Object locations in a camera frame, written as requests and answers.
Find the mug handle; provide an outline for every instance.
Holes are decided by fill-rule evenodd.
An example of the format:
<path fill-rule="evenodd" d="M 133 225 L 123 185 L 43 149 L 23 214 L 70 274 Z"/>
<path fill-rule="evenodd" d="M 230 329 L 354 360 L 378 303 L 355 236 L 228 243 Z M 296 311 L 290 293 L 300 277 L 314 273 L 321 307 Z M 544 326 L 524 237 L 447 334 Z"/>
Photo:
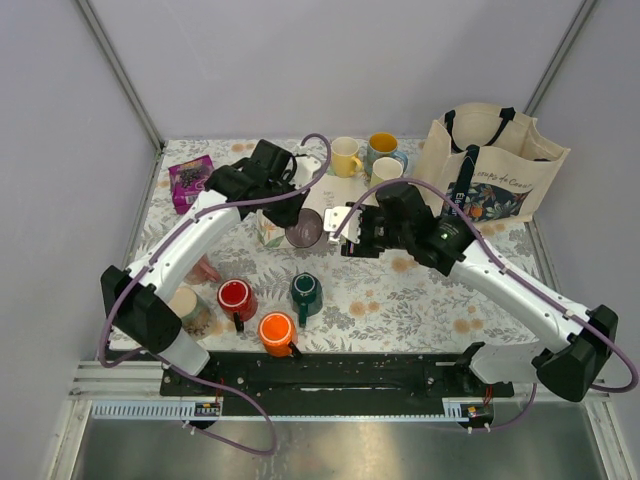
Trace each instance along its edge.
<path fill-rule="evenodd" d="M 356 168 L 353 170 L 353 173 L 351 175 L 354 175 L 357 172 L 361 172 L 362 169 L 364 168 L 364 166 L 362 165 L 362 160 L 360 160 L 355 155 L 353 157 L 351 157 L 351 160 L 356 164 Z"/>
<path fill-rule="evenodd" d="M 402 174 L 407 171 L 407 167 L 409 166 L 409 157 L 404 152 L 393 152 L 391 154 L 392 158 L 399 160 L 402 163 Z"/>
<path fill-rule="evenodd" d="M 291 349 L 291 354 L 293 355 L 293 358 L 295 358 L 296 360 L 300 360 L 302 358 L 302 352 L 298 350 L 298 347 L 296 347 L 296 344 L 293 342 L 289 342 L 288 346 Z"/>
<path fill-rule="evenodd" d="M 244 332 L 244 322 L 240 320 L 240 314 L 233 312 L 233 323 L 236 325 L 236 332 Z"/>
<path fill-rule="evenodd" d="M 298 313 L 298 326 L 305 328 L 307 326 L 307 316 L 309 315 L 309 305 L 306 303 L 300 304 L 300 312 Z"/>

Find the tote bag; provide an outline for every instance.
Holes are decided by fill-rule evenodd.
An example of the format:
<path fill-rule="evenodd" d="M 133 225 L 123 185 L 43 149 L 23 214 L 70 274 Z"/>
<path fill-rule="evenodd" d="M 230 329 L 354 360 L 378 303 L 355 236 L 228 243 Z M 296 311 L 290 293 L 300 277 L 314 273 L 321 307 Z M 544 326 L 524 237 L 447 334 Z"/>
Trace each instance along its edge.
<path fill-rule="evenodd" d="M 473 221 L 529 221 L 570 151 L 540 135 L 536 121 L 513 108 L 461 105 L 433 121 L 413 177 L 446 192 Z M 455 215 L 421 193 L 435 215 Z"/>

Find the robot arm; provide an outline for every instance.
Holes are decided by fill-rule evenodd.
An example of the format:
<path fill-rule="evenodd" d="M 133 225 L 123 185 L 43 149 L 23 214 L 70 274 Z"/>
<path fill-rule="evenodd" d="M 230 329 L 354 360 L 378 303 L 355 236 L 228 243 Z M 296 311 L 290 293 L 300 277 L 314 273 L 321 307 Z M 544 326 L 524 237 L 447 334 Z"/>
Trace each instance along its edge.
<path fill-rule="evenodd" d="M 154 248 L 125 271 L 111 266 L 102 274 L 100 282 L 108 315 L 132 279 L 140 277 L 118 309 L 113 324 L 149 352 L 161 355 L 191 375 L 200 373 L 209 362 L 209 354 L 182 329 L 180 319 L 167 303 L 197 260 L 249 213 L 262 208 L 276 225 L 296 225 L 308 191 L 268 204 L 260 200 L 307 185 L 320 167 L 314 157 L 294 157 L 260 140 L 251 158 L 216 169 L 188 213 Z M 244 202 L 245 206 L 215 209 L 227 202 L 246 200 L 251 205 Z"/>
<path fill-rule="evenodd" d="M 417 188 L 392 185 L 376 194 L 379 207 L 362 205 L 343 230 L 347 237 L 342 255 L 377 258 L 386 249 L 406 249 L 421 265 L 469 285 L 511 313 L 538 337 L 526 345 L 471 345 L 459 364 L 483 383 L 541 381 L 557 395 L 580 401 L 611 354 L 601 341 L 570 320 L 578 315 L 611 340 L 617 316 L 600 306 L 594 311 L 573 302 L 504 260 L 500 269 L 458 217 L 434 217 Z M 325 212 L 325 230 L 337 231 L 348 207 Z M 562 315 L 517 282 L 513 270 L 565 308 Z"/>

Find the yellow mug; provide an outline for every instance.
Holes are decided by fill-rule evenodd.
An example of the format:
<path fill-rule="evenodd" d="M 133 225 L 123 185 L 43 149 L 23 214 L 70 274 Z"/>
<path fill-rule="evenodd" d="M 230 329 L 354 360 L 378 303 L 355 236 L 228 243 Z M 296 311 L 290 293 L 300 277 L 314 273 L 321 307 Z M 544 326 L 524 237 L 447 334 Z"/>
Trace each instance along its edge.
<path fill-rule="evenodd" d="M 359 149 L 360 144 L 355 138 L 338 137 L 331 142 L 331 167 L 338 177 L 352 177 L 362 171 Z"/>

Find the gray wall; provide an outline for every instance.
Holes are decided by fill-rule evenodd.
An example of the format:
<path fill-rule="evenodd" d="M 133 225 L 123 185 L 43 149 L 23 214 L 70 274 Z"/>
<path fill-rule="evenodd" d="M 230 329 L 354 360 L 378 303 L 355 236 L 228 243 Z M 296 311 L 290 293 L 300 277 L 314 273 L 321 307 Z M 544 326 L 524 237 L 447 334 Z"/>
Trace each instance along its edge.
<path fill-rule="evenodd" d="M 617 343 L 640 365 L 640 2 L 601 2 L 537 116 L 542 133 L 573 148 L 539 219 L 561 286 L 620 316 Z M 607 378 L 625 384 L 617 360 Z M 614 397 L 640 458 L 640 390 Z"/>
<path fill-rule="evenodd" d="M 36 479 L 153 149 L 70 0 L 0 15 L 0 477 Z"/>
<path fill-rule="evenodd" d="M 580 0 L 92 0 L 165 138 L 426 136 L 522 109 Z"/>

